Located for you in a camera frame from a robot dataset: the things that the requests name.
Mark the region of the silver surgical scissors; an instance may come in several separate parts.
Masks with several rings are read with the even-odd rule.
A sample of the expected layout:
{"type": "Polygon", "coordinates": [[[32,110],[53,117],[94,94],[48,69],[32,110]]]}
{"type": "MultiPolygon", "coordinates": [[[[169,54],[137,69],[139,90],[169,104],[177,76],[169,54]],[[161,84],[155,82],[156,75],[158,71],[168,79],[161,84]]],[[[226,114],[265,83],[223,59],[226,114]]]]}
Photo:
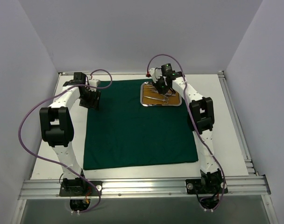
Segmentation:
{"type": "Polygon", "coordinates": [[[152,97],[152,96],[143,96],[143,97],[153,99],[153,100],[157,100],[157,101],[162,101],[163,104],[168,104],[168,102],[169,102],[169,98],[156,98],[156,97],[152,97]]]}

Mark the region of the metal tray yellow liner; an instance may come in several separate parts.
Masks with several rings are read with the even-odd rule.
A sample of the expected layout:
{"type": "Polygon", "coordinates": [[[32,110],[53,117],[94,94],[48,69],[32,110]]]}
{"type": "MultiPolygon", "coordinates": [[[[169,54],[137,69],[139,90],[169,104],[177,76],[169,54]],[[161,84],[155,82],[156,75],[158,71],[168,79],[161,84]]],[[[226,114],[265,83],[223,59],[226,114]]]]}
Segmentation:
{"type": "Polygon", "coordinates": [[[157,101],[143,96],[152,96],[156,98],[167,98],[164,94],[159,94],[156,88],[150,82],[144,82],[140,87],[140,103],[145,107],[150,106],[180,106],[182,104],[181,96],[175,92],[176,96],[168,97],[168,104],[163,104],[162,101],[157,101]]]}

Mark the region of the green surgical cloth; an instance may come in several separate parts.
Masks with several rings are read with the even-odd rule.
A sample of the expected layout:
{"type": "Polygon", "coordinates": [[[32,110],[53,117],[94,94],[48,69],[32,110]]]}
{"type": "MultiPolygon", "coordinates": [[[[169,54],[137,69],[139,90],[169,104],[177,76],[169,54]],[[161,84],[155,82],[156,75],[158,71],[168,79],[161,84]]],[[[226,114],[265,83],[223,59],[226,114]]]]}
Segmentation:
{"type": "Polygon", "coordinates": [[[145,107],[142,80],[102,82],[99,109],[89,109],[85,170],[190,163],[198,160],[185,104],[145,107]]]}

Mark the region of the silver needle holder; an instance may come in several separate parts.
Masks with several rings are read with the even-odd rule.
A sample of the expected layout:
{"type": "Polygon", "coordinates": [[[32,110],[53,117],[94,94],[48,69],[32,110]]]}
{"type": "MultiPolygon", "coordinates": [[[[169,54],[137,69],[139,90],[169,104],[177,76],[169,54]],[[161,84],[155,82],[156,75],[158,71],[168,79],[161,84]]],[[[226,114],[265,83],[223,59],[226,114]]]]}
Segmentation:
{"type": "Polygon", "coordinates": [[[175,93],[166,93],[165,96],[166,97],[172,97],[172,96],[176,96],[176,94],[175,93]]]}

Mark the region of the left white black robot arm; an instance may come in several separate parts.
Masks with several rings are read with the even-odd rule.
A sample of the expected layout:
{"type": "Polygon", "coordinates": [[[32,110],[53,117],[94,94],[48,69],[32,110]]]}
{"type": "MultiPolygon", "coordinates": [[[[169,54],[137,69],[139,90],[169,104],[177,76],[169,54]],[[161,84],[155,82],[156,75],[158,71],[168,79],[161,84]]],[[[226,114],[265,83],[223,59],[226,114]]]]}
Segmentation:
{"type": "Polygon", "coordinates": [[[87,184],[83,181],[83,169],[79,165],[72,141],[74,126],[70,110],[79,100],[79,106],[87,109],[98,109],[101,92],[97,90],[100,80],[89,79],[82,72],[75,72],[73,79],[63,84],[60,93],[52,104],[39,111],[41,134],[56,153],[63,165],[63,180],[71,181],[70,191],[77,196],[86,192],[87,184]]]}

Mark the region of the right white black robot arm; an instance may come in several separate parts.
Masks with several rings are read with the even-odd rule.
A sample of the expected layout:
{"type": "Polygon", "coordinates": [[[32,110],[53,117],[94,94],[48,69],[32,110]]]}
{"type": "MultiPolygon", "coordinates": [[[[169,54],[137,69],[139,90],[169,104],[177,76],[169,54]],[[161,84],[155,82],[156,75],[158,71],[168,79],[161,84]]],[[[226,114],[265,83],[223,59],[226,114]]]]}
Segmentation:
{"type": "Polygon", "coordinates": [[[198,93],[184,74],[174,71],[169,63],[162,65],[160,72],[156,68],[150,69],[147,76],[152,78],[153,86],[160,94],[173,90],[185,101],[200,163],[200,187],[204,192],[212,192],[217,182],[223,180],[222,168],[216,161],[213,148],[213,100],[198,93]]]}

